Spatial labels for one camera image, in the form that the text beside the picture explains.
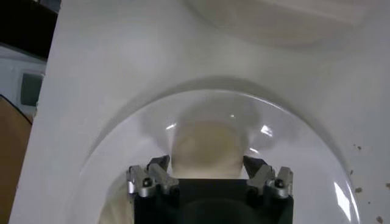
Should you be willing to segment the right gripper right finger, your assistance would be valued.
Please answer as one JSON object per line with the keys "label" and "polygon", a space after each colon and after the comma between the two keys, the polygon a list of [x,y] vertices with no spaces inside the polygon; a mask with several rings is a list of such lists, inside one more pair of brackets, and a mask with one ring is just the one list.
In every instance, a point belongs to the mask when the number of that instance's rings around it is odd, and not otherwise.
{"label": "right gripper right finger", "polygon": [[281,167],[278,174],[263,159],[243,156],[243,165],[249,176],[247,185],[254,187],[258,195],[269,194],[274,198],[288,198],[293,195],[293,172]]}

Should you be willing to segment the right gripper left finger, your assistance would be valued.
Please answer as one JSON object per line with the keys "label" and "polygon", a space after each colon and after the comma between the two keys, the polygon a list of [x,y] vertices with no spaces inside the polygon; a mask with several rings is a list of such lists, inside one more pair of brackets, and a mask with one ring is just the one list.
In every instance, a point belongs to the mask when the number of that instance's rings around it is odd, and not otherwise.
{"label": "right gripper left finger", "polygon": [[127,171],[127,192],[141,198],[156,195],[159,188],[163,195],[170,195],[179,187],[179,180],[171,177],[167,171],[170,156],[152,158],[143,168],[140,165],[130,166]]}

